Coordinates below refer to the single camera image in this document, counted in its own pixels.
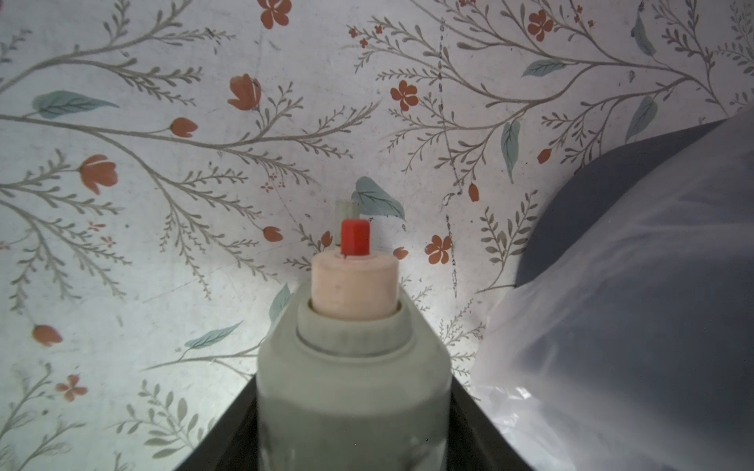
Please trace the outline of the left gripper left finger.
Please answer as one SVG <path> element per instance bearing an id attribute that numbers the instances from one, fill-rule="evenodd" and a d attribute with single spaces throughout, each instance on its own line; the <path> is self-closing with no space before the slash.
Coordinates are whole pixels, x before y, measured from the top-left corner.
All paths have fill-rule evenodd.
<path id="1" fill-rule="evenodd" d="M 256 377 L 249 381 L 198 447 L 177 471 L 257 471 Z"/>

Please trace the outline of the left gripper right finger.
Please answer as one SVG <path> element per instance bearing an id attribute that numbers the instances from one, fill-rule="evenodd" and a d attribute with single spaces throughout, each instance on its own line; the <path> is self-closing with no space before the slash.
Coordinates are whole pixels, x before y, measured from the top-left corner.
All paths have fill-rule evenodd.
<path id="1" fill-rule="evenodd" d="M 456 378 L 451 387 L 450 470 L 532 471 Z"/>

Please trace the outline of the green pencil sharpener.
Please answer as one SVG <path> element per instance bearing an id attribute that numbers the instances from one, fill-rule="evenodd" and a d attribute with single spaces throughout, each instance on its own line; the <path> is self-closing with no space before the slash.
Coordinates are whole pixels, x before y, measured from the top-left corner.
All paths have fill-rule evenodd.
<path id="1" fill-rule="evenodd" d="M 370 225 L 343 221 L 261 345 L 262 470 L 444 470 L 450 355 Z"/>

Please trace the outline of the clear plastic bin liner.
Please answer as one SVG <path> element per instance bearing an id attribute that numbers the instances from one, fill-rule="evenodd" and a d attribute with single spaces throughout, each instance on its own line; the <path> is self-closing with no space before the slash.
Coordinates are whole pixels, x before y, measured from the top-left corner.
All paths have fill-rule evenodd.
<path id="1" fill-rule="evenodd" d="M 491 311 L 471 375 L 536 470 L 753 466 L 753 111 Z"/>

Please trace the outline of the grey trash bin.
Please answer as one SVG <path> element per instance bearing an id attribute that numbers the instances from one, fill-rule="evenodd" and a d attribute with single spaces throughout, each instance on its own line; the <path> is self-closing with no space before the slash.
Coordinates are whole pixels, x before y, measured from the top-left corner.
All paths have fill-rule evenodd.
<path id="1" fill-rule="evenodd" d="M 578 171 L 539 216 L 514 285 L 536 279 L 640 180 L 721 124 L 718 121 L 625 144 Z"/>

